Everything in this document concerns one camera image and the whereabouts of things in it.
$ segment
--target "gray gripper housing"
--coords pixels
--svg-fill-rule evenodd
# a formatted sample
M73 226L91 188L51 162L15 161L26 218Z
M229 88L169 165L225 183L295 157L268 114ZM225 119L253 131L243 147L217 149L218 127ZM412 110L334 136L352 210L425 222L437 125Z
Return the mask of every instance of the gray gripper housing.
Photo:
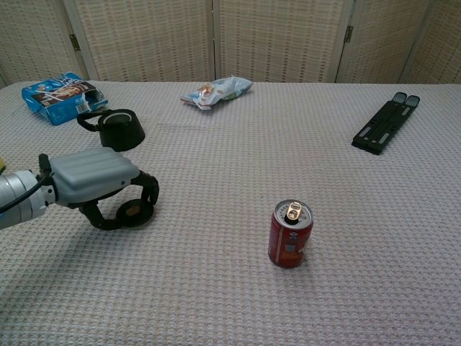
M139 168L111 148L93 148L50 159L56 201L67 206L120 190L140 174Z

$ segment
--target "blue cookie box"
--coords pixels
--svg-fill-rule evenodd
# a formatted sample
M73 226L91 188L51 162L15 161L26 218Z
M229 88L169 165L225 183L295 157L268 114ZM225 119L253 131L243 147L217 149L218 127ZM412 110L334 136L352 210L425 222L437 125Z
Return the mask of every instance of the blue cookie box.
M40 113L53 125L107 104L101 91L71 72L24 88L22 98L31 111Z

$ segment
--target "wall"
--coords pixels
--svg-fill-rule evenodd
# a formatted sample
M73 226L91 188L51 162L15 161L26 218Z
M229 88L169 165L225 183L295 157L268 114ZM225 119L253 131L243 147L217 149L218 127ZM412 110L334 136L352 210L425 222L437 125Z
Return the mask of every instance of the wall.
M398 83L431 0L359 0L338 83Z
M6 84L73 71L87 77L68 37L62 2L0 1L0 73Z
M211 0L74 0L66 8L79 42L87 42L81 49L93 79L214 79Z
M253 81L334 81L345 0L214 1L218 76Z
M461 1L433 1L400 83L461 83Z

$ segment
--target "can pull tab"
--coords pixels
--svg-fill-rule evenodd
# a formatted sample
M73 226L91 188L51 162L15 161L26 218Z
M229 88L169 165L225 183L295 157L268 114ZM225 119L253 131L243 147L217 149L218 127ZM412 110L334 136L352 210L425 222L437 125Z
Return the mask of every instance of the can pull tab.
M295 225L298 223L299 218L301 216L301 210L303 207L301 207L301 204L298 202L291 202L290 205L288 206L287 210L287 215L285 216L285 221L289 225Z

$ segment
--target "folding screen hinge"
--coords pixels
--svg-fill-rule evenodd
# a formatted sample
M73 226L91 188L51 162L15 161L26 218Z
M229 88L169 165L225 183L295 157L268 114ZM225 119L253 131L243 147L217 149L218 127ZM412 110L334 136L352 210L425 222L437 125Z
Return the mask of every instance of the folding screen hinge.
M80 50L80 45L77 37L74 34L70 34L69 38L71 39L73 49L78 52Z
M344 35L344 42L351 42L352 31L354 27L352 25L348 25L346 28L346 34Z

